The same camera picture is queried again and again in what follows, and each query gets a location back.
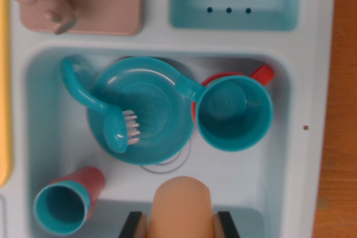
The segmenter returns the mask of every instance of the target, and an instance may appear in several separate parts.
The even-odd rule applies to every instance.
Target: sink basin
[[[254,227],[239,224],[240,220],[237,220],[239,231],[247,233],[247,237],[261,237],[268,231],[264,228],[272,227],[273,221],[280,221],[287,151],[285,115],[290,91],[290,81],[283,69],[277,72],[267,87],[276,114],[270,131],[257,145],[242,152],[222,152],[209,146],[196,129],[191,136],[191,152],[186,162],[171,173],[153,174],[140,166],[111,157],[92,136],[86,109],[69,95],[61,79],[61,59],[74,53],[78,54],[74,59],[81,66],[77,70],[79,79],[86,87],[110,64],[128,56],[127,52],[119,50],[106,50],[106,55],[103,55],[101,50],[96,49],[60,47],[42,51],[30,61],[26,73],[29,206],[46,182],[90,165],[104,173],[107,184],[98,201],[98,212],[93,213],[93,218],[73,237],[95,237],[92,236],[94,233],[96,236],[115,237],[120,233],[130,209],[133,209],[127,202],[132,203],[136,210],[149,213],[157,187],[165,180],[182,174],[198,178],[210,188],[216,210],[226,207],[232,211],[233,217],[242,217],[242,210],[248,210],[251,221],[256,222]],[[249,75],[264,60],[263,56],[257,55],[141,54],[151,57],[160,55],[159,59],[197,81],[224,70]],[[274,59],[269,61],[272,64],[276,62]],[[107,223],[108,216],[113,213],[118,219],[116,224],[110,225]],[[46,237],[32,218],[31,222],[33,236]]]

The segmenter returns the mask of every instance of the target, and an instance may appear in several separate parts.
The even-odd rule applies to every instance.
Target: red cup
[[[219,72],[217,74],[211,75],[209,78],[206,78],[201,83],[201,85],[206,86],[218,78],[230,76],[230,75],[244,75],[244,74],[242,74],[240,72],[232,72],[232,71]],[[266,86],[274,78],[274,71],[271,69],[271,67],[269,65],[264,64],[261,67],[257,68],[249,77],[257,80],[263,86]],[[196,103],[194,101],[191,103],[191,115],[192,115],[192,119],[196,125]]]

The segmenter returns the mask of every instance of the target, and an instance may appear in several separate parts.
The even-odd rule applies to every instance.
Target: teal mug
[[[247,149],[267,133],[273,119],[269,92],[257,80],[230,75],[205,86],[181,75],[176,90],[196,103],[192,113],[201,136],[213,147]]]

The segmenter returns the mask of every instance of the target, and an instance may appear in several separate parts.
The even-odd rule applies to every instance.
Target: toothbrush handle
[[[109,104],[91,96],[80,85],[74,73],[72,64],[68,59],[64,59],[62,62],[62,79],[68,92],[76,101],[90,109],[100,112],[101,114],[106,114],[108,112],[110,108]]]

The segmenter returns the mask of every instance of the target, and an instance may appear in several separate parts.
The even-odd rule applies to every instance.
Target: wooden table
[[[357,237],[357,0],[335,0],[325,144],[313,238]]]

